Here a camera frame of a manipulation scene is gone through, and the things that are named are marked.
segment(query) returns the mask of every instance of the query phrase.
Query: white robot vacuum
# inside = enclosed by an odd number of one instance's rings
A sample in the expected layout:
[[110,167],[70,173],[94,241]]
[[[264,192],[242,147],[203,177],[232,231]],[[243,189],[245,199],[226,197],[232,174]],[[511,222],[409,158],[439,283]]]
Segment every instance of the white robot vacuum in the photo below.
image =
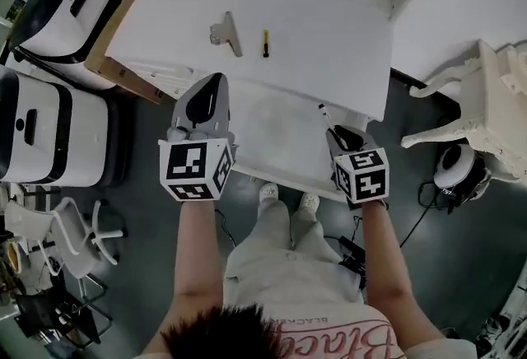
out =
[[480,198],[490,179],[483,155],[469,144],[448,147],[434,174],[434,183],[449,200],[449,213],[462,203]]
[[92,186],[113,163],[99,96],[0,66],[0,117],[0,181]]
[[122,0],[28,0],[13,24],[9,49],[94,90],[115,84],[84,67]]

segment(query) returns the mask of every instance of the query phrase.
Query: dark gray floor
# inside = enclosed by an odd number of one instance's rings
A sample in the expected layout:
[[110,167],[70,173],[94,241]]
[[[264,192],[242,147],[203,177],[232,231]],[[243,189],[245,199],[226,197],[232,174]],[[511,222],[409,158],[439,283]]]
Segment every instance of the dark gray floor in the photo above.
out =
[[[171,298],[180,208],[159,184],[157,148],[171,113],[171,105],[137,103],[131,167],[118,188],[104,193],[64,190],[86,212],[95,199],[104,196],[128,228],[129,237],[119,243],[120,264],[98,274],[110,288],[100,306],[114,317],[114,327],[102,345],[90,349],[94,357],[120,359],[140,353]],[[437,149],[436,144],[421,144],[405,150],[399,146],[400,138],[435,127],[444,113],[435,101],[411,99],[402,84],[391,82],[385,121],[369,127],[388,152],[389,212],[399,240],[422,215],[417,189],[431,178]],[[232,173],[217,204],[238,242],[254,224],[262,184]],[[295,190],[281,188],[281,198],[291,211],[300,196]],[[525,196],[519,186],[492,182],[481,200],[465,204],[449,216],[445,210],[430,210],[404,246],[417,300],[438,327],[453,326],[462,336],[472,338],[487,316],[501,306],[527,255]],[[322,200],[318,217],[326,235],[351,236],[352,214],[346,206]],[[225,258],[231,246],[222,233],[220,238]],[[361,245],[360,231],[357,241]]]

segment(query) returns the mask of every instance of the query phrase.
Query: cable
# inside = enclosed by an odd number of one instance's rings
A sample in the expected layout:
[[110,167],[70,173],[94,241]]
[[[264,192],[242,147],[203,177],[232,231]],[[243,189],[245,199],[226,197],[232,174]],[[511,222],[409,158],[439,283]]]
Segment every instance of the cable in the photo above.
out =
[[357,233],[357,229],[359,228],[359,223],[361,222],[362,219],[359,216],[353,216],[353,220],[355,220],[355,230],[353,231],[352,242],[355,240],[355,234]]
[[434,209],[434,210],[441,210],[443,208],[448,208],[449,204],[448,204],[448,200],[445,202],[445,205],[437,205],[437,196],[442,193],[441,191],[439,191],[439,189],[436,187],[436,184],[434,183],[433,180],[429,181],[429,182],[423,182],[422,184],[419,185],[419,192],[417,193],[417,202],[419,203],[419,205],[423,208],[427,208],[428,205],[426,205],[425,203],[423,203],[423,201],[421,200],[421,194],[423,192],[423,190],[425,189],[425,187],[429,184],[433,184],[434,185],[434,190],[435,190],[435,193],[434,193],[434,199],[432,200],[432,203],[431,203],[431,207],[430,209]]
[[[421,192],[422,192],[422,189],[424,188],[424,185],[425,184],[428,184],[429,182],[425,182],[423,184],[421,184],[421,186],[419,187],[419,195],[418,197],[420,198],[421,197]],[[432,205],[436,203],[436,200],[437,200],[437,196],[440,194],[440,190],[439,189],[436,189],[436,193],[434,194],[434,198],[430,201],[430,203],[427,205],[427,207],[425,208],[425,211],[422,212],[422,215],[419,217],[419,220],[417,220],[417,223],[415,223],[412,227],[412,230],[407,234],[407,236],[404,238],[404,240],[401,242],[401,245],[399,245],[399,248],[402,248],[403,245],[407,242],[407,240],[410,238],[410,236],[412,235],[412,233],[416,230],[417,226],[419,226],[419,223],[421,222],[421,220],[426,216],[428,210],[430,208],[432,208]]]
[[223,214],[223,212],[221,212],[219,209],[215,209],[214,210],[215,212],[217,212],[220,216],[222,216],[222,230],[223,232],[229,237],[229,239],[231,240],[231,243],[234,247],[236,247],[236,241],[234,240],[234,238],[232,237],[231,233],[228,231],[227,227],[226,227],[226,221],[227,221],[227,217],[225,217],[225,215]]
[[42,268],[40,269],[39,279],[36,283],[36,291],[41,292],[40,290],[40,279],[42,278],[42,273],[44,272],[44,267],[46,266],[46,262],[44,261],[44,264],[42,265]]

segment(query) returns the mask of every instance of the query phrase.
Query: white chair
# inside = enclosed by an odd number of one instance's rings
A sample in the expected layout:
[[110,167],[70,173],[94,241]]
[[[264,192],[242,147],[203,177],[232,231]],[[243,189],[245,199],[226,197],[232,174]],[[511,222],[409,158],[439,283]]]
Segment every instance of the white chair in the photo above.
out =
[[113,265],[117,260],[105,247],[104,240],[123,236],[122,231],[101,232],[99,229],[100,201],[96,201],[91,226],[85,222],[72,198],[63,198],[51,212],[37,212],[11,201],[6,208],[6,228],[39,244],[52,275],[54,269],[44,249],[44,239],[51,232],[63,264],[75,278],[85,277],[100,262],[95,245]]
[[420,142],[446,142],[462,138],[480,152],[492,153],[510,173],[493,171],[492,178],[519,182],[527,178],[527,98],[505,82],[506,64],[502,51],[496,54],[479,41],[479,58],[465,65],[447,68],[433,77],[422,90],[412,87],[412,97],[423,98],[449,82],[459,82],[461,117],[440,128],[408,135],[405,148]]

